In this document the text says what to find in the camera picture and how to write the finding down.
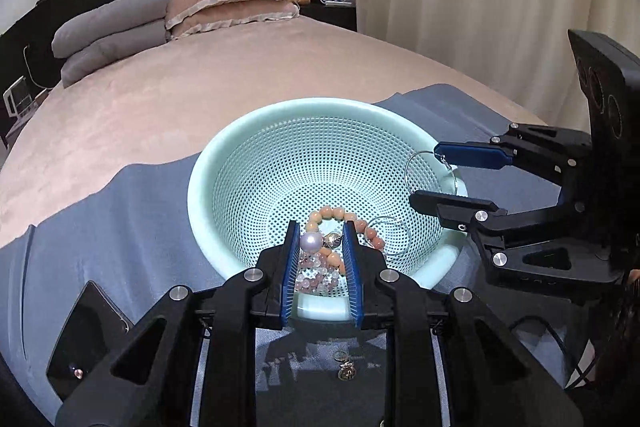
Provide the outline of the large pearl ornament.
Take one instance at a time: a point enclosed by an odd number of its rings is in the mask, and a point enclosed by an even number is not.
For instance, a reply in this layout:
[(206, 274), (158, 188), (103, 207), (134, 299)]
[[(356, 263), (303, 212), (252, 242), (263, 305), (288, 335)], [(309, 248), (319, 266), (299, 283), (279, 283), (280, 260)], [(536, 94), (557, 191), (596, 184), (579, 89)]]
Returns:
[(306, 254), (315, 254), (324, 246), (324, 238), (320, 232), (305, 232), (299, 239), (299, 247)]

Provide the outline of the silver ring charm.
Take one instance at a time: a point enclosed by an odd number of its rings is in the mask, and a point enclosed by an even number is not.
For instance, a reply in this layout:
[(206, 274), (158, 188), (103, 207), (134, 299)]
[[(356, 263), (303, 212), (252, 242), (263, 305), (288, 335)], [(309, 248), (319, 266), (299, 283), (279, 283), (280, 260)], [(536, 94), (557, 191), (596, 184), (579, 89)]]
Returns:
[(333, 358), (338, 363), (336, 376), (340, 381), (351, 381), (355, 378), (357, 369), (347, 351), (337, 350), (334, 352)]

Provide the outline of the mint green plastic basket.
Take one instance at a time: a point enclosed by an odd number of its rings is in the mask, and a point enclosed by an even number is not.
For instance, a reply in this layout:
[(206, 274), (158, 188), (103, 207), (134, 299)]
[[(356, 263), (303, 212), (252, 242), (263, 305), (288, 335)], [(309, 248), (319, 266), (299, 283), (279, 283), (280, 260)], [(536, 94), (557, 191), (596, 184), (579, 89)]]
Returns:
[(415, 191), (466, 192), (435, 146), (410, 120), (344, 98), (256, 109), (220, 130), (195, 161), (186, 201), (196, 243), (221, 277), (233, 277), (280, 245), (288, 222), (341, 208), (378, 231), (390, 268), (432, 288), (465, 241), (409, 205)]

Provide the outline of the black nightstand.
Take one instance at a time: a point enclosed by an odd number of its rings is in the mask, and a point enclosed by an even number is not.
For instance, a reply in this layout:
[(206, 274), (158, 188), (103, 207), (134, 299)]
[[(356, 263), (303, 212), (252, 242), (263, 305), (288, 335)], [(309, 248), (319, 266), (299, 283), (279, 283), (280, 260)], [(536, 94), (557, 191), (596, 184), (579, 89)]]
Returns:
[(299, 13), (318, 22), (358, 31), (355, 5), (326, 5), (308, 3), (299, 8)]

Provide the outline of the black smartphone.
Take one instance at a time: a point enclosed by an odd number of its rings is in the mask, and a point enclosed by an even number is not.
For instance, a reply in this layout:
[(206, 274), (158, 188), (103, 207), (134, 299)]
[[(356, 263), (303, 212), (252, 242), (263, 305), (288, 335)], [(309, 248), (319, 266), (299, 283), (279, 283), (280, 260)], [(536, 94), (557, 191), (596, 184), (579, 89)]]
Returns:
[(65, 401), (133, 327), (97, 283), (85, 283), (47, 366), (47, 380), (55, 394)]

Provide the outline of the lower pink pillow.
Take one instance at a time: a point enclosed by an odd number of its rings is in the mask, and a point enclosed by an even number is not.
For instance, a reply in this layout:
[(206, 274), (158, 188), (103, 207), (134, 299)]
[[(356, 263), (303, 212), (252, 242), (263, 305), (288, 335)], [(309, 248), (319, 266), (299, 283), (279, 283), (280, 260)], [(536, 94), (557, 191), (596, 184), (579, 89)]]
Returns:
[(273, 20), (292, 20), (299, 16), (299, 7), (288, 0), (247, 0), (218, 4), (186, 17), (170, 30), (171, 38), (179, 39), (233, 26)]

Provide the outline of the upper grey folded blanket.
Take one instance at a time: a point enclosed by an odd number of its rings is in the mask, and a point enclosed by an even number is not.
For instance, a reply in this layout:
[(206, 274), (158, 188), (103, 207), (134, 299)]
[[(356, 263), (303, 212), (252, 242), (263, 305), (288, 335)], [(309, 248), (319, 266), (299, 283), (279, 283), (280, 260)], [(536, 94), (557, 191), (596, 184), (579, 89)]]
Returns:
[(55, 31), (53, 56), (70, 57), (103, 37), (162, 20), (167, 5), (168, 0), (114, 0), (83, 12)]

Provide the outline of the white bedside device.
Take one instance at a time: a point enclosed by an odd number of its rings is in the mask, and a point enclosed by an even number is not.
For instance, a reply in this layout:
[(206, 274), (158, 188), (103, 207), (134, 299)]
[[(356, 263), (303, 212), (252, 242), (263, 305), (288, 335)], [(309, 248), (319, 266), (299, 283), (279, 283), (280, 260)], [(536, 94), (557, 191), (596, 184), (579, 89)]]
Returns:
[(30, 92), (28, 81), (25, 76), (21, 76), (2, 95), (6, 113), (12, 118), (23, 118), (32, 113), (37, 104)]

